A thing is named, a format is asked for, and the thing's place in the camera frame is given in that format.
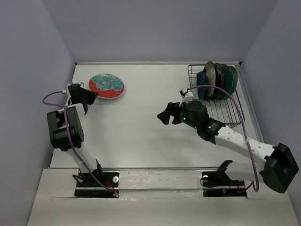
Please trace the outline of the red teal floral plate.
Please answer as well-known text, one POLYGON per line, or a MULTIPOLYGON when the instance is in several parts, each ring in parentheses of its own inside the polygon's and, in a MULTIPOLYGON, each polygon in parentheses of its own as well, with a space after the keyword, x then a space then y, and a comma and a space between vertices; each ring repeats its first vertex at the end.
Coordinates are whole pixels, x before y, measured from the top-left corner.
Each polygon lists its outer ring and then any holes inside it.
POLYGON ((89 88, 98 93, 98 97, 104 99, 115 99, 125 91, 124 82, 115 75, 102 73, 93 76, 89 80, 89 88))

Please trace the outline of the dark blue square plate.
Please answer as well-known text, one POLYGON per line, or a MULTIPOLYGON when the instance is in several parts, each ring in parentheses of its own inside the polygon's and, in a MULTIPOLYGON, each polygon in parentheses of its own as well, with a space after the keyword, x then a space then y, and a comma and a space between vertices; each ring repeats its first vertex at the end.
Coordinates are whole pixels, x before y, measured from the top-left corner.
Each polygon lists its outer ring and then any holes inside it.
POLYGON ((200 71, 196 75, 197 78, 197 86, 201 86, 198 88, 198 98, 200 100, 204 100, 207 87, 204 87, 204 85, 208 85, 208 77, 204 71, 200 71))

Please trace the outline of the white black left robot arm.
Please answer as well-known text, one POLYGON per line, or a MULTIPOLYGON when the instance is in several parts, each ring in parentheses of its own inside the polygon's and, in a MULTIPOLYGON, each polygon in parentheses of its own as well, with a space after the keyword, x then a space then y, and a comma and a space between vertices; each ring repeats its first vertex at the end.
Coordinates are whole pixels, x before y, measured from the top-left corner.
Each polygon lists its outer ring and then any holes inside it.
POLYGON ((57 105, 59 110, 47 113, 51 145, 67 153, 79 166, 79 174, 73 176, 77 182, 99 186, 104 181, 103 169, 84 145, 80 122, 80 116, 87 114, 98 93, 85 89, 83 83, 68 83, 60 93, 68 95, 66 104, 57 105))

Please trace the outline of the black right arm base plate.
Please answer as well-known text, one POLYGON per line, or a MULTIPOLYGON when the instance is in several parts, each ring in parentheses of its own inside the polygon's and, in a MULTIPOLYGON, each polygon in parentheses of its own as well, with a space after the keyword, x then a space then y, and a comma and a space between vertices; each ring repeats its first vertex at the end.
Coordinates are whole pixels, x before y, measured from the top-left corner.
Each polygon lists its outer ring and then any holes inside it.
POLYGON ((199 182, 205 198, 247 197, 245 182, 231 180, 225 173, 204 171, 199 182))

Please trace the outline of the brown rimmed cream plate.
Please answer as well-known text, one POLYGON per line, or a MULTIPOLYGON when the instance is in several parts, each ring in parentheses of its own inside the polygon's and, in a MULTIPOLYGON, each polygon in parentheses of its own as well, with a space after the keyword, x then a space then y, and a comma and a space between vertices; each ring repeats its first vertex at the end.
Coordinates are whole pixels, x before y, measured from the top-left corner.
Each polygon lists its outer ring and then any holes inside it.
POLYGON ((213 86, 215 85, 216 82, 216 71, 215 71, 214 63, 212 61, 208 61, 205 64, 203 71, 205 72, 208 78, 208 85, 210 85, 210 87, 207 88, 206 95, 205 95, 206 99, 209 99, 214 93, 213 86))

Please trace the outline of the dark blue round plate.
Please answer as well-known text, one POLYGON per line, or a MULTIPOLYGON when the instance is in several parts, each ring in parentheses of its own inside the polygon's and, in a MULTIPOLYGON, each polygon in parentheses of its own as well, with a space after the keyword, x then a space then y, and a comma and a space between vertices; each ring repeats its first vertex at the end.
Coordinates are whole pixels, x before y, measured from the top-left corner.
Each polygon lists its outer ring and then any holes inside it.
MULTIPOLYGON (((215 86, 222 89, 224 86, 224 72, 223 72, 222 65, 220 63, 215 63, 214 68, 215 68, 215 72, 216 72, 215 86)), ((224 92, 215 88, 214 93, 211 97, 211 100, 217 101, 217 100, 223 100, 223 99, 227 99, 227 98, 228 97, 224 92)))

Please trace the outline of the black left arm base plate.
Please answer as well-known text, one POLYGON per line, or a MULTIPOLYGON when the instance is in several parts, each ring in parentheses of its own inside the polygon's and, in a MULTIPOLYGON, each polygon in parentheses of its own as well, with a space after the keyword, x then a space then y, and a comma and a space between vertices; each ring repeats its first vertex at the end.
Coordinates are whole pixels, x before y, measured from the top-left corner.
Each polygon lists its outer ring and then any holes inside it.
POLYGON ((104 177, 95 176, 100 185, 88 173, 86 179, 80 172, 72 175, 76 181, 74 195, 77 198, 119 198, 119 171, 104 171, 104 177))

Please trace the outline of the teal scalloped embossed plate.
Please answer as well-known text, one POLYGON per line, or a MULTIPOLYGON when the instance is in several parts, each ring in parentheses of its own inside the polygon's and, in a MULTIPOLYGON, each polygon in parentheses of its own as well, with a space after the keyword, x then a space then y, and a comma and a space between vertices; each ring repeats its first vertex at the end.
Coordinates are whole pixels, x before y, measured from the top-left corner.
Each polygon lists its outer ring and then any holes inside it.
POLYGON ((233 66, 222 65, 222 68, 224 75, 223 89, 233 95, 238 84, 238 73, 233 66))

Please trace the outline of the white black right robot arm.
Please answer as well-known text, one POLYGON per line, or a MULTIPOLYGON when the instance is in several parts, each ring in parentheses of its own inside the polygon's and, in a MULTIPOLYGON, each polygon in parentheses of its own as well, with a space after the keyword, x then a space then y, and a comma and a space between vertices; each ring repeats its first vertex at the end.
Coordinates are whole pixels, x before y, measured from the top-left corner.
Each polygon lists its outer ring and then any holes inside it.
POLYGON ((235 132, 224 123, 209 117, 207 108, 200 101, 170 102, 157 118, 165 125, 185 123, 194 128, 204 141, 249 158, 255 181, 264 183, 275 192, 285 193, 299 172, 287 145, 269 145, 235 132))

